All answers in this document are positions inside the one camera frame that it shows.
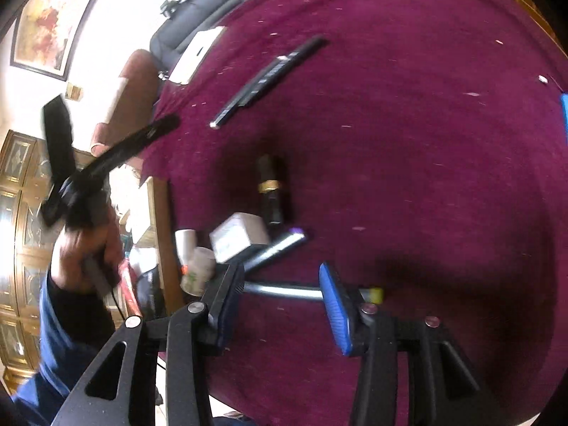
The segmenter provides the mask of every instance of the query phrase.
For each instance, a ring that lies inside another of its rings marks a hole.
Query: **blue gripper pad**
[[[566,128],[566,140],[568,141],[568,93],[560,95],[560,103],[564,112],[564,127]]]
[[[343,355],[351,355],[356,316],[351,310],[349,297],[337,273],[327,263],[320,266],[319,282],[335,343]]]

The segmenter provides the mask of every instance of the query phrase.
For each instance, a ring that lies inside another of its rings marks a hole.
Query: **hand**
[[[104,248],[104,262],[118,272],[124,258],[116,213],[109,207],[109,223],[94,229],[68,230],[59,235],[51,258],[51,279],[62,290],[73,293],[94,291],[91,280],[83,273],[81,263],[89,254]]]

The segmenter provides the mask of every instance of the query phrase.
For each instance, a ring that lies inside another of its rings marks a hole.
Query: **white cup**
[[[214,274],[215,254],[208,248],[198,246],[193,251],[193,259],[187,266],[180,286],[189,295],[202,296],[205,285]]]
[[[193,258],[193,251],[197,246],[197,235],[195,230],[191,229],[181,229],[176,230],[175,236],[175,249],[178,253],[178,259],[182,268],[188,266]]]

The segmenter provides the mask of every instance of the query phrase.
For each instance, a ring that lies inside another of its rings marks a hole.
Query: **blue object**
[[[353,350],[349,328],[349,314],[342,300],[341,292],[331,276],[327,264],[323,263],[319,270],[319,282],[322,289],[323,302],[326,305],[327,318],[335,338],[335,343],[343,355],[350,355]]]
[[[568,141],[568,93],[560,94],[560,103],[564,112],[564,127],[566,128],[566,140]]]

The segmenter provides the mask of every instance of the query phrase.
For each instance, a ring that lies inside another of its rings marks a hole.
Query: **wooden cabinet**
[[[0,258],[6,258],[0,267],[0,311],[16,315],[16,286],[14,280],[13,238],[20,191],[0,189]]]
[[[43,227],[38,210],[44,198],[45,194],[24,189],[16,223],[16,253],[51,258],[63,225],[56,224],[51,229]]]
[[[39,293],[49,258],[16,254],[16,296],[21,317],[39,317]]]
[[[36,139],[8,132],[2,147],[0,184],[19,189],[24,182]]]
[[[9,367],[31,370],[32,364],[26,351],[22,323],[15,317],[0,317],[0,354]]]
[[[75,151],[79,168],[92,156]],[[50,190],[45,141],[9,131],[0,153],[0,358],[4,381],[15,391],[37,370],[40,354],[39,296],[62,224],[46,229],[38,208]],[[126,304],[115,290],[118,306]],[[111,296],[115,325],[122,323]]]

